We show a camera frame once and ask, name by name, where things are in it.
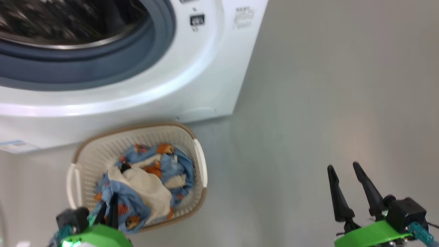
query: white plastic basket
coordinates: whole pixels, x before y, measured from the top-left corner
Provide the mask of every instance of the white plastic basket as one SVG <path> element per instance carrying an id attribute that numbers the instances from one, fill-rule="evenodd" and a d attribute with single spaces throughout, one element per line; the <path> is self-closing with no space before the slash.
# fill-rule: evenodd
<path id="1" fill-rule="evenodd" d="M 113 131 L 91 138 L 81 145 L 67 172 L 67 198 L 70 207 L 87 207 L 92 210 L 96 182 L 117 162 L 127 148 L 134 144 L 155 146 L 169 143 L 179 148 L 194 161 L 195 186 L 174 209 L 171 219 L 143 230 L 151 230 L 184 220 L 203 204 L 207 193 L 207 168 L 203 149 L 190 129 L 179 123 L 162 123 Z"/>

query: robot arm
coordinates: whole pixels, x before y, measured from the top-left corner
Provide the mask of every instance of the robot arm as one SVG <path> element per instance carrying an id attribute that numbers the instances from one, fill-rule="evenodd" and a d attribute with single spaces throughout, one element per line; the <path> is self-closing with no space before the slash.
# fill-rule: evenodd
<path id="1" fill-rule="evenodd" d="M 117 201 L 118 195 L 114 193 L 107 219 L 104 218 L 107 205 L 103 204 L 92 223 L 89 222 L 87 208 L 63 211 L 56 217 L 59 232 L 49 247 L 133 247 L 131 241 L 118 230 Z"/>
<path id="2" fill-rule="evenodd" d="M 429 247 L 439 247 L 428 232 L 427 211 L 423 207 L 409 197 L 403 200 L 397 200 L 392 195 L 382 198 L 360 164 L 354 162 L 353 168 L 363 185 L 370 206 L 369 214 L 375 217 L 375 222 L 360 227 L 353 221 L 355 214 L 343 196 L 337 174 L 333 166 L 328 166 L 335 220 L 345 222 L 345 231 L 340 234 L 343 236 L 334 243 L 336 247 L 395 247 L 405 246 L 412 240 L 420 240 Z"/>

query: washing machine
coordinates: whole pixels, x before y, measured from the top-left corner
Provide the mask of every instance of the washing machine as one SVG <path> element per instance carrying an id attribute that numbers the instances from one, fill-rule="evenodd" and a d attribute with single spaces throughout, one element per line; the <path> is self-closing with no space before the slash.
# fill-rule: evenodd
<path id="1" fill-rule="evenodd" d="M 268 0 L 0 0 L 0 150 L 232 114 Z"/>

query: floor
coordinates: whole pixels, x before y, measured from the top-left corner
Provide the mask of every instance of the floor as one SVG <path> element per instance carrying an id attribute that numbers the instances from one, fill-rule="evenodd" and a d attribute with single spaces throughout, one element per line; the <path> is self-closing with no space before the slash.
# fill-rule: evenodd
<path id="1" fill-rule="evenodd" d="M 370 223 L 355 160 L 382 195 L 410 196 L 439 223 L 438 9 L 437 0 L 271 0 L 235 114 L 190 124 L 208 163 L 203 208 L 132 236 L 134 246 L 333 246 L 342 224 L 327 165 L 356 222 Z M 47 243 L 68 207 L 75 149 L 0 154 L 4 246 Z"/>

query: clothing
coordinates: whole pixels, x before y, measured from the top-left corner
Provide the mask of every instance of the clothing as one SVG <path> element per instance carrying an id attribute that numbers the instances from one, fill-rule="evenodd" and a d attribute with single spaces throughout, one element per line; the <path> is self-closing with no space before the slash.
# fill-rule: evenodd
<path id="1" fill-rule="evenodd" d="M 170 144 L 135 145 L 97 182 L 95 199 L 101 203 L 90 215 L 97 215 L 117 193 L 119 230 L 136 233 L 146 224 L 171 218 L 193 186 L 194 163 L 181 150 Z"/>

